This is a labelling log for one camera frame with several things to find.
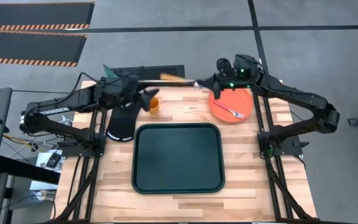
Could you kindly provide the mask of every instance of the orange plate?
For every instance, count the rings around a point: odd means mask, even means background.
[[[214,104],[214,100],[214,93],[209,93],[209,108],[212,111],[212,114],[223,121],[232,123],[245,120],[251,114],[253,107],[251,95],[246,89],[236,89],[234,91],[223,90],[220,99],[218,99],[218,102],[231,110],[243,114],[245,116],[243,119],[235,117],[230,111]]]

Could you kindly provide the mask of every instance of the butcher block tabletop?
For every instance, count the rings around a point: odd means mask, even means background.
[[[82,88],[92,85],[85,81]],[[211,194],[152,194],[137,193],[131,185],[134,142],[107,140],[98,171],[91,222],[251,222],[274,221],[272,199],[265,162],[259,157],[255,109],[240,123],[225,123],[214,117],[208,107],[209,90],[192,87],[160,88],[157,98],[160,111],[156,116],[141,110],[137,128],[150,123],[213,123],[222,137],[226,183],[222,190]],[[262,116],[266,114],[262,98]],[[274,124],[292,124],[288,103],[270,99]],[[109,111],[106,122],[110,119]],[[88,128],[91,113],[76,113],[74,127]],[[57,215],[67,205],[67,197],[77,157],[67,158],[55,199]],[[303,164],[293,156],[282,156],[289,191],[311,216],[316,216]],[[82,158],[75,177],[74,196],[78,188]],[[282,194],[277,189],[280,210],[285,217]],[[85,192],[80,218],[85,216]]]

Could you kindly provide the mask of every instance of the concrete floor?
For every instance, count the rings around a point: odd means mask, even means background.
[[[260,26],[358,25],[358,1],[254,2]],[[97,0],[90,28],[236,25],[252,25],[246,0]],[[326,97],[341,113],[336,133],[300,138],[311,143],[304,153],[318,216],[358,223],[358,128],[349,127],[346,121],[358,115],[358,30],[280,30],[262,31],[261,35],[272,75],[287,85]],[[70,91],[81,71],[103,75],[103,63],[110,67],[183,64],[187,78],[203,78],[215,71],[218,58],[232,60],[236,53],[258,56],[252,31],[89,34],[76,68],[0,65],[0,87]],[[13,93],[7,121],[11,134],[23,136],[19,117],[28,102],[60,96]],[[309,116],[300,108],[291,108],[302,118]],[[12,153],[2,145],[2,155]],[[30,151],[22,154],[35,156]],[[50,211],[50,204],[16,210],[12,223],[44,222]]]

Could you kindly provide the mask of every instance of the fork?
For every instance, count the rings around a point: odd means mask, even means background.
[[[235,112],[235,111],[233,111],[233,110],[230,110],[227,106],[221,104],[220,102],[218,102],[218,101],[216,101],[216,100],[214,100],[214,104],[216,104],[216,105],[220,106],[221,108],[223,108],[223,109],[225,109],[225,110],[231,112],[231,113],[233,114],[233,116],[235,116],[236,118],[240,118],[240,119],[245,118],[245,116],[244,116],[243,114],[240,114],[240,113],[238,113],[238,112]]]

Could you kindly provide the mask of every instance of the orange cup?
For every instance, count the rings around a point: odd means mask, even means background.
[[[149,113],[152,115],[158,114],[158,110],[160,109],[160,100],[157,97],[153,97],[150,100],[150,111]]]

